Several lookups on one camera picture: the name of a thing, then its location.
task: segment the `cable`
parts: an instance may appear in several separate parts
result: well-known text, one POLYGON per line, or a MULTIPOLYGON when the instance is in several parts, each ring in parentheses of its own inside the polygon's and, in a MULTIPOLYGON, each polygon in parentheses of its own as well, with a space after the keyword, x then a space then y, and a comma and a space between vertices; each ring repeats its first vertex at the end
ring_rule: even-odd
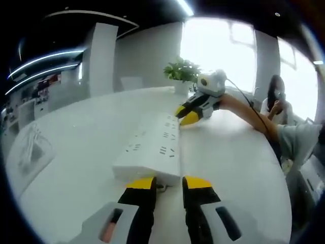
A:
POLYGON ((250 103, 250 101, 248 100, 248 98, 245 96, 245 94, 238 88, 238 86, 236 86, 236 84, 234 84, 231 80, 227 79, 228 81, 230 81, 231 84, 233 84, 238 91, 240 91, 240 93, 244 96, 244 98, 246 99, 246 101, 248 102, 250 108, 256 113, 256 115, 259 117, 259 119, 262 121, 263 125, 265 126, 265 129, 268 132, 269 138, 271 138, 271 134, 270 131, 268 129, 268 127, 266 126, 266 124, 264 123, 264 121, 262 120, 261 116, 255 111, 255 109, 253 108, 252 104, 250 103))

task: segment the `round table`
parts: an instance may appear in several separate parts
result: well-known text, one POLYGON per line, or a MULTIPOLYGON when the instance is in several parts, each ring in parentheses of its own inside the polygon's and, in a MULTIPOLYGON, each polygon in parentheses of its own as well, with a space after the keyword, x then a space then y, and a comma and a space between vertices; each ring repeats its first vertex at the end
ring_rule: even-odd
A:
MULTIPOLYGON (((185 100, 170 87, 139 89, 80 101, 37 119, 55 157, 18 199, 36 233, 46 243, 69 241, 85 219, 117 201, 125 186, 114 179, 111 164, 142 114, 173 113, 185 100)), ((15 150, 29 126, 8 156, 11 183, 16 177, 15 150)), ((221 200, 251 214, 266 239, 289 242, 289 194, 264 135, 231 112, 218 110, 208 120, 181 128, 180 146, 183 175, 209 180, 221 200)), ((158 195, 154 215, 150 243, 190 243, 181 183, 158 195)))

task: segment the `green plant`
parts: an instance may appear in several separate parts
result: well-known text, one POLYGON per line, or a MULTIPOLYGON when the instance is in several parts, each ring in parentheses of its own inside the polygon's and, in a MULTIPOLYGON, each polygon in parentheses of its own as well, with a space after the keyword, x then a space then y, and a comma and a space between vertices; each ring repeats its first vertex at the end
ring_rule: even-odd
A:
POLYGON ((168 66, 164 68, 164 74, 167 78, 171 80, 181 80, 184 82, 191 81, 197 82, 198 75, 201 70, 198 65, 195 65, 189 60, 177 58, 176 63, 169 63, 168 66))

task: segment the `window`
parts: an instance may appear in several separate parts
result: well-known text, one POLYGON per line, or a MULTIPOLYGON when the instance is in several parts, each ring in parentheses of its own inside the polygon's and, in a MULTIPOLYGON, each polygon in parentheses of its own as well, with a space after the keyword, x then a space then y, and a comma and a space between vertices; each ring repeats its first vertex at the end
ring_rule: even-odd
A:
POLYGON ((180 55, 200 65, 204 73, 223 69, 240 89, 253 92, 256 47, 251 25, 216 18, 191 18, 184 25, 180 55))
POLYGON ((278 41, 286 99, 297 116, 315 120, 318 83, 314 65, 295 47, 280 38, 278 41))

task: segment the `white power strip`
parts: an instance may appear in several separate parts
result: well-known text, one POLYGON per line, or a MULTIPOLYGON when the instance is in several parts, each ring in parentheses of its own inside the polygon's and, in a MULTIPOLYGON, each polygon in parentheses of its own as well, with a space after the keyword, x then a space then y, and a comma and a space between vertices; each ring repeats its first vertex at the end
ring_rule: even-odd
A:
POLYGON ((160 184, 178 184, 181 177, 178 119, 167 113, 144 118, 112 169, 115 178, 126 182, 156 176, 160 184))

